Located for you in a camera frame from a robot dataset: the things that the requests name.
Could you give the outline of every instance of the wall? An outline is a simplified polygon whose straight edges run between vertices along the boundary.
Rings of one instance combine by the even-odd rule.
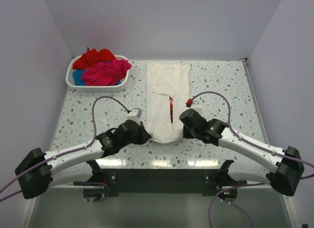
[[[295,146],[314,162],[314,0],[282,0],[249,58],[249,72],[272,144]],[[307,168],[304,175],[313,173]],[[314,226],[313,178],[294,197]]]
[[[72,56],[248,57],[280,0],[44,0]]]
[[[0,186],[33,148],[49,150],[71,59],[43,0],[0,0]],[[19,190],[16,182],[1,197]],[[18,226],[26,201],[0,203],[0,227]]]

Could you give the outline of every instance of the white garment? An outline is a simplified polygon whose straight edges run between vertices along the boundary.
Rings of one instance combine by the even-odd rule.
[[[183,124],[179,116],[187,109],[190,98],[190,66],[147,64],[146,130],[152,140],[168,143],[182,138]],[[173,99],[173,124],[170,100]]]

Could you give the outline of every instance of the speckled table surface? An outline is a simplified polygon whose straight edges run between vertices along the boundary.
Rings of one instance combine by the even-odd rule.
[[[141,120],[146,122],[146,66],[148,60],[131,60],[130,79],[120,93],[110,93],[127,108],[140,107]],[[224,95],[232,107],[232,124],[235,129],[263,141],[261,127],[252,100],[249,84],[240,61],[154,61],[160,64],[184,64],[191,66],[191,96],[203,91],[215,91]],[[51,150],[60,150],[88,141],[93,136],[91,105],[108,93],[82,93],[68,89]],[[215,95],[203,95],[203,117],[227,120],[227,106]],[[126,112],[112,100],[101,100],[95,107],[97,133],[117,127],[126,120]],[[161,145],[148,142],[142,146],[129,145],[119,153],[99,159],[102,168],[220,168],[226,159],[233,159],[238,166],[256,164],[252,160],[228,149],[206,145],[194,139]]]

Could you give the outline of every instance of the magenta fabric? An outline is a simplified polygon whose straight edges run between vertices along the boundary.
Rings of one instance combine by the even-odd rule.
[[[127,60],[99,62],[88,68],[81,79],[87,86],[113,86],[127,75],[127,70],[131,67]]]

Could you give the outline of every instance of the laundry basket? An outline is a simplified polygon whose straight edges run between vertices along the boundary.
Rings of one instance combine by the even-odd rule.
[[[67,71],[67,74],[65,76],[65,81],[67,82],[69,87],[75,88],[79,92],[121,92],[124,89],[124,86],[126,85],[128,78],[129,78],[130,70],[127,71],[126,77],[121,80],[121,83],[119,85],[115,85],[115,86],[76,86],[74,83],[73,76],[72,76],[72,73],[74,71],[72,67],[73,67],[73,63],[76,60],[78,60],[80,57],[81,57],[81,55],[74,58],[68,67],[68,71]],[[118,60],[128,60],[126,57],[121,56],[121,55],[115,55],[115,57]]]

